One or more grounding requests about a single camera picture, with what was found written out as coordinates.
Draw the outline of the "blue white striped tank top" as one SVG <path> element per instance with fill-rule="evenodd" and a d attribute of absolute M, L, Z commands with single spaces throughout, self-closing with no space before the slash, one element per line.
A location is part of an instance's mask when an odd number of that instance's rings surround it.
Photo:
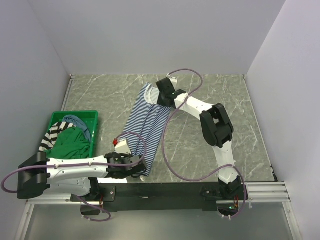
<path fill-rule="evenodd" d="M 171 107 L 157 104 L 158 98 L 159 90 L 151 83 L 144 84 L 123 129 L 124 133 L 139 134 L 146 143 L 144 159 L 147 167 L 139 173 L 146 177 L 151 172 L 164 127 L 171 113 Z"/>

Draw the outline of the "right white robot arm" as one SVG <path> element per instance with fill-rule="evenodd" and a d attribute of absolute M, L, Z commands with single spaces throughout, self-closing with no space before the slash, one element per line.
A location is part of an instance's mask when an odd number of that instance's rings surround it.
<path fill-rule="evenodd" d="M 219 194 L 222 199 L 236 199 L 245 188 L 241 174 L 235 169 L 232 150 L 234 127 L 225 107 L 221 103 L 205 103 L 184 90 L 176 90 L 175 81 L 166 77 L 156 82 L 159 91 L 157 104 L 181 110 L 200 121 L 203 138 L 215 154 Z"/>

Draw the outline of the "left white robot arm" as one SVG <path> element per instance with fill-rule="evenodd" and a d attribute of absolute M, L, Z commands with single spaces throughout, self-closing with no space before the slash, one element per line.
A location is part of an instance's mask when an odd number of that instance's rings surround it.
<path fill-rule="evenodd" d="M 17 198 L 43 193 L 72 194 L 94 201 L 102 195 L 99 178 L 125 179 L 147 169 L 142 155 L 110 152 L 93 158 L 48 158 L 40 152 L 19 166 Z"/>

